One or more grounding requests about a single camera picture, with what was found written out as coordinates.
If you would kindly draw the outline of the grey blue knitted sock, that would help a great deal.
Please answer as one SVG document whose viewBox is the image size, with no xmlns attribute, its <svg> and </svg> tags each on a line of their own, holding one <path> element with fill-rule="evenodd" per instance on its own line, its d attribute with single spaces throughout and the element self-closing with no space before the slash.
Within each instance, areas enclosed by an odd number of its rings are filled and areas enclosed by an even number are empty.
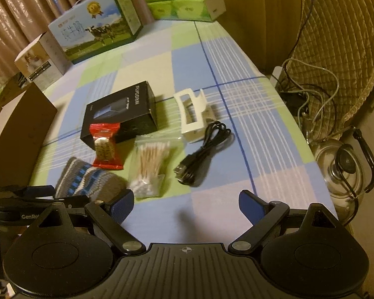
<svg viewBox="0 0 374 299">
<path fill-rule="evenodd" d="M 55 186 L 54 198 L 85 195 L 91 201 L 108 202 L 125 190 L 127 182 L 120 176 L 71 157 Z"/>
</svg>

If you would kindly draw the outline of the cotton swabs bag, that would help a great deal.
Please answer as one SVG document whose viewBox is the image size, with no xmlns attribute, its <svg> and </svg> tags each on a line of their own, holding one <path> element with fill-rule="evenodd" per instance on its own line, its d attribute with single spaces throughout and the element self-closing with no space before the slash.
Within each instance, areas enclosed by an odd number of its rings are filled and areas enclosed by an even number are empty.
<svg viewBox="0 0 374 299">
<path fill-rule="evenodd" d="M 138 136 L 134 142 L 127 187 L 137 199 L 160 197 L 165 178 L 163 168 L 170 156 L 170 140 Z"/>
</svg>

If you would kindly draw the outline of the red snack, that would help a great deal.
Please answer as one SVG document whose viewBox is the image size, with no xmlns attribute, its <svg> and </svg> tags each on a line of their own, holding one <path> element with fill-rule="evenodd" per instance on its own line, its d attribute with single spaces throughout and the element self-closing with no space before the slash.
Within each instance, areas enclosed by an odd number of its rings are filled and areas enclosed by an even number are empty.
<svg viewBox="0 0 374 299">
<path fill-rule="evenodd" d="M 94 141 L 96 153 L 93 167 L 108 170 L 122 170 L 123 162 L 116 147 L 115 135 L 120 128 L 120 123 L 95 123 L 90 124 L 90 133 Z"/>
</svg>

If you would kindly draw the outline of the black electronics box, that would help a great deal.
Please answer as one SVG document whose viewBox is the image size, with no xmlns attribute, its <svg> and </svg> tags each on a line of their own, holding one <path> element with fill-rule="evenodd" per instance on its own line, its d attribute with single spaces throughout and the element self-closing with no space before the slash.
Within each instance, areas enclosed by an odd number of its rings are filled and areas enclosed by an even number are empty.
<svg viewBox="0 0 374 299">
<path fill-rule="evenodd" d="M 117 143 L 157 131 L 155 96 L 149 83 L 139 82 L 87 104 L 80 139 L 93 149 L 90 125 L 104 123 L 119 124 Z"/>
</svg>

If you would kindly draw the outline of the brown open storage box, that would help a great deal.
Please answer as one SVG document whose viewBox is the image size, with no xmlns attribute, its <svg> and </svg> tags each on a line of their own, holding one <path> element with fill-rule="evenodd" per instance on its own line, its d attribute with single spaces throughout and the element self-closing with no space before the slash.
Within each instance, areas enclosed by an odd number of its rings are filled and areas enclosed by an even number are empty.
<svg viewBox="0 0 374 299">
<path fill-rule="evenodd" d="M 0 111 L 0 192 L 28 185 L 57 108 L 34 84 Z"/>
</svg>

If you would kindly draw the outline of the steel kettle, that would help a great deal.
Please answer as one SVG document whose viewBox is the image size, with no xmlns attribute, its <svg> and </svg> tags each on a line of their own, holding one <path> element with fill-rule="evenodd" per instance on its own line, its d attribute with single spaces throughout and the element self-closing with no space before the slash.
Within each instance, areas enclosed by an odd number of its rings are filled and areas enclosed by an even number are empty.
<svg viewBox="0 0 374 299">
<path fill-rule="evenodd" d="M 346 129 L 353 132 L 370 167 L 371 179 L 364 184 L 364 167 L 351 144 L 343 143 L 331 136 L 310 144 L 313 156 L 323 175 L 339 221 L 348 225 L 357 215 L 366 193 L 374 189 L 374 154 L 354 126 Z"/>
</svg>

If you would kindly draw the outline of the checkered bed sheet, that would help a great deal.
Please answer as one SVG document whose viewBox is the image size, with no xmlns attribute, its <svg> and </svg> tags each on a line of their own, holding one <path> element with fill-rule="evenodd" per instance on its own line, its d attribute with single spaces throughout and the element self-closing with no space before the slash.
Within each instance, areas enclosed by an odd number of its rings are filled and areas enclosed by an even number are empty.
<svg viewBox="0 0 374 299">
<path fill-rule="evenodd" d="M 136 201 L 123 222 L 144 244 L 229 244 L 250 222 L 238 196 L 333 209 L 298 125 L 271 82 L 216 22 L 159 21 L 133 42 L 74 65 L 46 96 L 57 115 L 31 184 L 55 185 L 71 157 L 92 162 L 80 138 L 86 106 L 146 81 L 157 134 L 172 153 L 159 197 Z"/>
</svg>

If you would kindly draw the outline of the white product box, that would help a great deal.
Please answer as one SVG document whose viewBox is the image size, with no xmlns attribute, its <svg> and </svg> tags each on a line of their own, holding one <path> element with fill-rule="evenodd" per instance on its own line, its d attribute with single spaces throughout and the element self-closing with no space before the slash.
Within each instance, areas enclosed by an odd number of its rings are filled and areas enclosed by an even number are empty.
<svg viewBox="0 0 374 299">
<path fill-rule="evenodd" d="M 41 91 L 59 80 L 71 67 L 61 46 L 50 31 L 37 36 L 15 58 L 14 64 Z"/>
</svg>

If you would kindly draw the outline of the blue milk carton box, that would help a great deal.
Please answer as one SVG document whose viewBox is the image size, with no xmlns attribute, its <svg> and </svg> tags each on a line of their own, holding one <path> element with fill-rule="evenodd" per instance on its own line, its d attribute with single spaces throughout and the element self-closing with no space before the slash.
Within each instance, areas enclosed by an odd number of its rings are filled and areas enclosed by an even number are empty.
<svg viewBox="0 0 374 299">
<path fill-rule="evenodd" d="M 72 64 L 136 40 L 142 23 L 132 0 L 83 0 L 48 25 Z"/>
</svg>

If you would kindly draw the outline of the quilted chair cushion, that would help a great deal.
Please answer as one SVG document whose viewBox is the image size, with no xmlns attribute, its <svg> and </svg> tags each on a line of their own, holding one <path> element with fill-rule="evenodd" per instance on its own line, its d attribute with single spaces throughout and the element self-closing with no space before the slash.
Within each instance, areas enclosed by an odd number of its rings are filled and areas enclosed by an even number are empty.
<svg viewBox="0 0 374 299">
<path fill-rule="evenodd" d="M 305 0 L 286 69 L 320 92 L 309 102 L 307 137 L 339 135 L 374 89 L 374 0 Z"/>
</svg>

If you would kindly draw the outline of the wooden wardrobe door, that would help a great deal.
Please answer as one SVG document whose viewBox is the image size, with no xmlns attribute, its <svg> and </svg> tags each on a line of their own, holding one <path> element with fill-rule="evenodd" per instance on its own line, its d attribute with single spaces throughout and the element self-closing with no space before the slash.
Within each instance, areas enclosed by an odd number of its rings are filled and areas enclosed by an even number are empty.
<svg viewBox="0 0 374 299">
<path fill-rule="evenodd" d="M 288 57 L 301 24 L 302 0 L 224 0 L 218 22 L 258 69 L 269 74 Z"/>
</svg>

